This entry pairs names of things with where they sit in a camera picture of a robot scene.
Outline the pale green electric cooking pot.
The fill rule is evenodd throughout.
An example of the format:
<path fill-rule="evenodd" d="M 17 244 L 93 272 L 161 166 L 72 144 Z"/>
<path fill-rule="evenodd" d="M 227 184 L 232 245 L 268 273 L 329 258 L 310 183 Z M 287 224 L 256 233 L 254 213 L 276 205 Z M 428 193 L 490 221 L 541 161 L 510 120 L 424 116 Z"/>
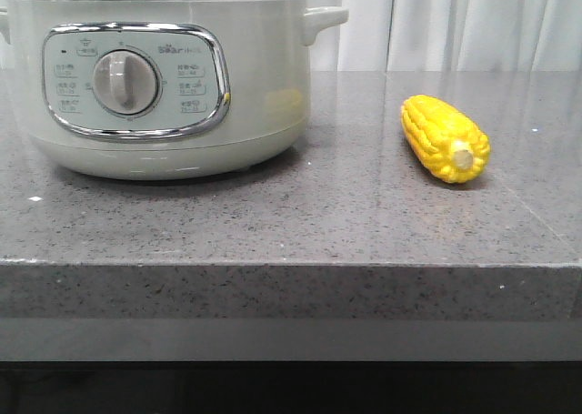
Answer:
<path fill-rule="evenodd" d="M 348 19 L 306 0 L 5 0 L 20 126 L 62 167 L 170 180 L 250 167 L 310 114 L 309 48 Z"/>

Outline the white pleated curtain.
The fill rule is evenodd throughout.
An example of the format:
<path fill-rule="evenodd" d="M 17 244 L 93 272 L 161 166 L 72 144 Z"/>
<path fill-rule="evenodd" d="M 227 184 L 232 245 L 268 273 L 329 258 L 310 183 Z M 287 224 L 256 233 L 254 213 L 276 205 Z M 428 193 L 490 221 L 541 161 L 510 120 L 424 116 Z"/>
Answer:
<path fill-rule="evenodd" d="M 577 71 L 581 0 L 308 0 L 343 6 L 317 71 Z"/>

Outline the yellow toy corn cob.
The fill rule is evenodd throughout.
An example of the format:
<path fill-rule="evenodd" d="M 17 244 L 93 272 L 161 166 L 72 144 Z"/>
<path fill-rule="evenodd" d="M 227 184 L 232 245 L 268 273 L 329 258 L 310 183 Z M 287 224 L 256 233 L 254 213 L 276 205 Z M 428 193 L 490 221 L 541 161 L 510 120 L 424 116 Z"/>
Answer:
<path fill-rule="evenodd" d="M 411 96 L 401 106 L 401 125 L 416 158 L 432 176 L 462 184 L 484 172 L 491 151 L 487 134 L 447 102 Z"/>

